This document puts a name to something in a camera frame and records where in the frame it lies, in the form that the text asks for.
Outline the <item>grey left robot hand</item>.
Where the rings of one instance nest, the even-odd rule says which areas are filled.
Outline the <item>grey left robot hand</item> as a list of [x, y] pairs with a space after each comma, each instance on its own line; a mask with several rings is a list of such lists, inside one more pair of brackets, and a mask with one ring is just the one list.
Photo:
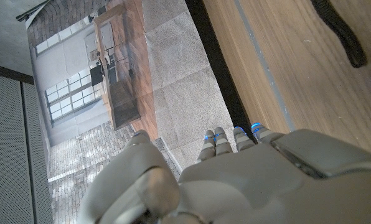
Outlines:
[[371, 223], [371, 153], [299, 129], [205, 133], [176, 177], [145, 130], [95, 177], [79, 223]]

